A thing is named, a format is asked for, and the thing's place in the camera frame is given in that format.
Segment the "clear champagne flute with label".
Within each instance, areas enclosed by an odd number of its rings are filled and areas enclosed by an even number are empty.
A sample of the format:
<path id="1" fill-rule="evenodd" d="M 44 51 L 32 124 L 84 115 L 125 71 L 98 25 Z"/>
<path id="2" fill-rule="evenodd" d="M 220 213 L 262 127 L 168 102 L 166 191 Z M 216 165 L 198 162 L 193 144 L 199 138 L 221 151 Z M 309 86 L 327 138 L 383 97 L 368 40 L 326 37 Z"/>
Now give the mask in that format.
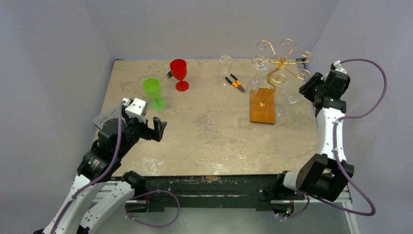
<path id="1" fill-rule="evenodd" d="M 248 84 L 249 97 L 252 100 L 259 91 L 260 80 L 269 69 L 269 61 L 267 57 L 258 55 L 251 59 L 251 63 L 252 67 L 255 69 L 254 77 Z"/>

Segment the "clear round wine glass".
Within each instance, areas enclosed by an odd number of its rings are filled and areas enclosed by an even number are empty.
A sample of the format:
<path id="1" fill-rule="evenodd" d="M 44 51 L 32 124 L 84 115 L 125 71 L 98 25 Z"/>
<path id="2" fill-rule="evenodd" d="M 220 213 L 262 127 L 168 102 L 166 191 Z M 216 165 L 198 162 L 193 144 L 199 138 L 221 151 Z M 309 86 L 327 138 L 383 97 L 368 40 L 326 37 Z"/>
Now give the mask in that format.
<path id="1" fill-rule="evenodd" d="M 282 92 L 282 98 L 286 104 L 295 104 L 300 99 L 300 93 L 295 89 L 285 88 Z M 276 107 L 276 114 L 285 117 L 289 114 L 289 109 L 285 104 L 280 104 Z"/>

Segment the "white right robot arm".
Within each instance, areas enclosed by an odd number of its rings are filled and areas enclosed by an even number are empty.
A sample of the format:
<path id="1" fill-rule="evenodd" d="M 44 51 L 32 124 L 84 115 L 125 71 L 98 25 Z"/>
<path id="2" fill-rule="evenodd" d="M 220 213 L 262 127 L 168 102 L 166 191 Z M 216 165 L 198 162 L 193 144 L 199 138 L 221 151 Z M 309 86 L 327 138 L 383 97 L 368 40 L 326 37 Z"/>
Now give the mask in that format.
<path id="1" fill-rule="evenodd" d="M 293 190 L 335 201 L 352 177 L 354 166 L 347 163 L 342 143 L 342 117 L 346 102 L 341 100 L 350 83 L 343 68 L 333 68 L 327 75 L 316 72 L 299 93 L 315 108 L 318 124 L 318 148 L 316 153 L 298 173 L 286 172 L 283 180 L 274 184 L 274 194 L 286 198 Z"/>

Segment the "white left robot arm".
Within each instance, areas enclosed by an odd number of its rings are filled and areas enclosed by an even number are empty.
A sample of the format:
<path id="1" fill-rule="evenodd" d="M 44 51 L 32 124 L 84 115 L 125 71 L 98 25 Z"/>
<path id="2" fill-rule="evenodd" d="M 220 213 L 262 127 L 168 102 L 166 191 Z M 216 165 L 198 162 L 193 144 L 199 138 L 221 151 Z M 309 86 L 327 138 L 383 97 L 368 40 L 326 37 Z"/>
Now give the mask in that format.
<path id="1" fill-rule="evenodd" d="M 83 156 L 69 194 L 52 221 L 37 234 L 91 234 L 108 218 L 113 210 L 128 199 L 140 199 L 146 192 L 146 181 L 135 172 L 127 172 L 120 188 L 103 198 L 95 206 L 96 195 L 120 167 L 122 158 L 141 139 L 162 139 L 165 121 L 148 121 L 136 117 L 118 117 L 107 120 L 98 131 L 98 138 Z"/>

